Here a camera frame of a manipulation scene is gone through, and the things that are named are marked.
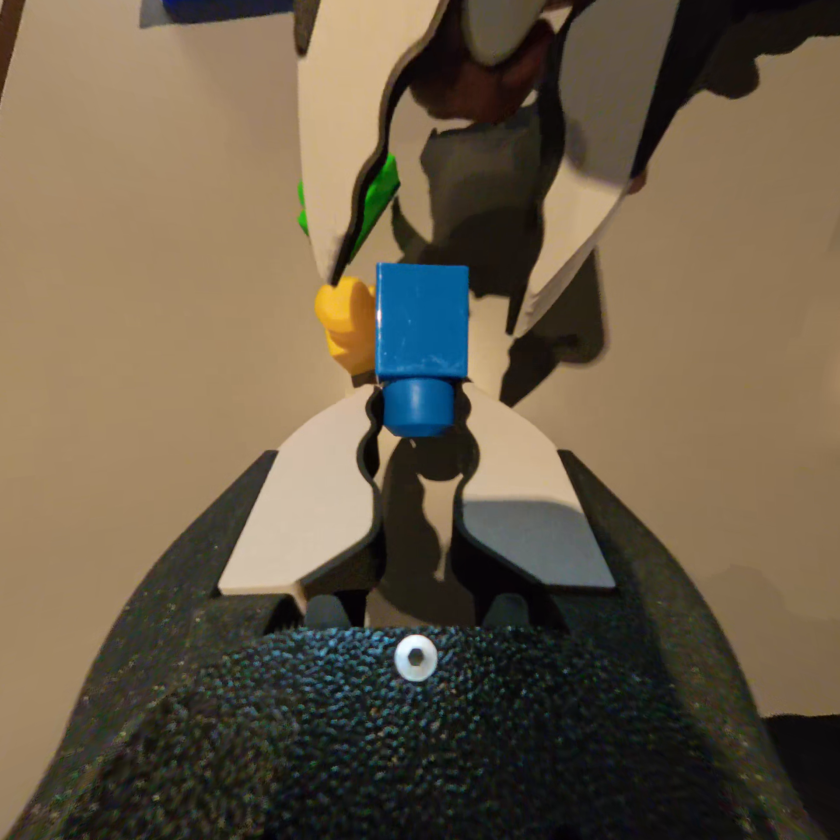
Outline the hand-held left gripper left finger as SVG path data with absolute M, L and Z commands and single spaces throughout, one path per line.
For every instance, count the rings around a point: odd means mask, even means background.
M 375 484 L 382 389 L 363 385 L 281 444 L 222 572 L 221 595 L 368 593 L 384 571 Z

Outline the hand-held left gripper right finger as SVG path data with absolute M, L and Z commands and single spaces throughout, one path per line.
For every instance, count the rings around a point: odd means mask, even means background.
M 466 537 L 554 589 L 614 590 L 616 582 L 553 442 L 475 383 L 463 385 L 468 458 L 459 491 Z

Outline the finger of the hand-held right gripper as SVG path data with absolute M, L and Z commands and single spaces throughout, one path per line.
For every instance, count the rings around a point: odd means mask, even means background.
M 538 98 L 542 243 L 508 328 L 517 339 L 570 285 L 623 203 L 678 7 L 589 2 L 561 30 Z
M 364 196 L 385 161 L 400 77 L 448 2 L 297 2 L 297 100 L 303 202 L 322 283 L 350 263 Z

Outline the green two-stud block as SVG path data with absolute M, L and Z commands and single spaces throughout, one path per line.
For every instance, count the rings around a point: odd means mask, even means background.
M 385 153 L 362 171 L 336 164 L 309 170 L 298 184 L 298 222 L 307 235 L 322 283 L 333 285 L 395 197 L 401 184 L 396 159 Z

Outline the blue plastic bin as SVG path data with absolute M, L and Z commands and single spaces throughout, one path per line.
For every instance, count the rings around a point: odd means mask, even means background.
M 140 27 L 223 23 L 292 11 L 292 1 L 141 1 Z

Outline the yellow one-stud block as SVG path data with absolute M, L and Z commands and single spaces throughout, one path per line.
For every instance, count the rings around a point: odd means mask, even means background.
M 343 276 L 318 290 L 314 311 L 325 331 L 331 357 L 351 376 L 375 367 L 375 287 Z

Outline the blue one-stud block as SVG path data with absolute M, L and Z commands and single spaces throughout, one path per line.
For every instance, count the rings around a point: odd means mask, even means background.
M 468 268 L 378 263 L 374 373 L 384 426 L 401 438 L 435 437 L 452 427 L 468 356 Z

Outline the person's right hand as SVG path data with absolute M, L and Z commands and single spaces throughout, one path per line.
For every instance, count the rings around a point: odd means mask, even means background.
M 448 17 L 408 72 L 415 102 L 433 119 L 498 124 L 525 102 L 542 77 L 553 42 L 550 23 L 539 18 L 512 56 L 483 66 L 467 49 L 459 14 Z

